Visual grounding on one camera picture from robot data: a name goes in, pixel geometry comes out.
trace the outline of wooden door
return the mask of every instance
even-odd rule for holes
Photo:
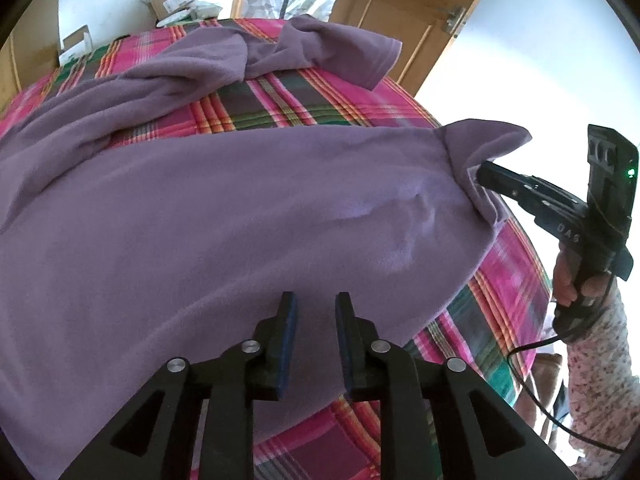
[[[402,41],[390,76],[415,95],[479,0],[336,0],[330,22]]]

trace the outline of finger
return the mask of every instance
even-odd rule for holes
[[[566,258],[566,253],[562,251],[558,254],[556,266],[554,267],[554,288],[571,285],[571,282],[572,276],[569,262]]]
[[[559,305],[569,306],[578,299],[578,292],[574,288],[570,290],[564,289],[554,292],[554,297]]]
[[[607,291],[607,285],[609,284],[609,275],[600,274],[589,278],[582,284],[580,290],[584,296],[588,298],[599,298],[603,296]]]

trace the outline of plaid bedspread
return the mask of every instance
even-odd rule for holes
[[[34,108],[79,82],[120,72],[154,56],[199,26],[243,28],[273,41],[279,20],[222,20],[169,27],[117,40],[91,56],[56,70],[21,92],[0,121],[0,134]],[[198,102],[147,124],[114,134],[110,148],[195,134],[295,124],[424,126],[437,122],[398,85],[386,78],[373,91],[323,70],[270,73],[234,83]],[[416,358],[442,362],[459,356],[507,402],[517,387],[504,355],[534,341],[549,297],[548,279],[515,219],[509,220],[476,275],[448,309],[406,344]],[[533,355],[520,358],[528,373]],[[437,446],[428,450],[439,469]],[[255,446],[255,478],[260,480],[364,480],[380,476],[380,410],[375,402],[336,399],[301,424]],[[197,476],[194,460],[193,478]]]

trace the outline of human hand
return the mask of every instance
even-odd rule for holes
[[[578,272],[578,264],[579,257],[560,244],[553,279],[553,295],[558,305],[569,306],[578,299],[578,291],[573,283]],[[607,290],[609,278],[610,274],[599,274],[589,278],[580,288],[582,295],[588,298],[602,297]]]

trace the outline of metal screw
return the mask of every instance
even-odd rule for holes
[[[248,339],[242,342],[242,351],[245,354],[255,354],[260,349],[260,343],[254,339]]]
[[[389,344],[389,341],[385,341],[384,339],[377,339],[376,341],[371,343],[371,349],[375,353],[383,354],[391,350],[391,345]]]
[[[166,369],[169,370],[172,374],[176,372],[181,372],[187,367],[187,363],[184,362],[184,359],[180,359],[179,357],[175,359],[171,359],[166,364]]]
[[[466,363],[459,357],[454,357],[447,361],[447,368],[452,372],[464,372],[466,370]]]

